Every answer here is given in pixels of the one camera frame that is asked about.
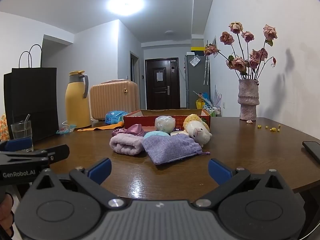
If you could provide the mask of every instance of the door handle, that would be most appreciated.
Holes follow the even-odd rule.
[[[166,89],[168,91],[168,96],[170,95],[170,86]]]

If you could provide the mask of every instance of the vase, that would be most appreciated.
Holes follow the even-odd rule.
[[[257,80],[239,79],[238,103],[241,120],[257,120],[257,105],[260,104]]]

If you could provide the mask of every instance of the green leaf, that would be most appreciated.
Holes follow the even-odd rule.
[[[273,41],[266,40],[266,43],[268,43],[271,47],[273,46]]]

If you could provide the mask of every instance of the red cardboard box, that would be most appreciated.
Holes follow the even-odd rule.
[[[124,128],[134,124],[155,126],[155,120],[161,115],[172,116],[176,119],[176,127],[184,130],[183,122],[190,114],[198,115],[210,127],[210,115],[203,109],[168,109],[168,110],[138,110],[124,116]]]

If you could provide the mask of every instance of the human hand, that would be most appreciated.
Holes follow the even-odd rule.
[[[4,200],[0,204],[0,225],[10,237],[13,236],[13,212],[11,211],[12,206],[13,197],[7,193]]]

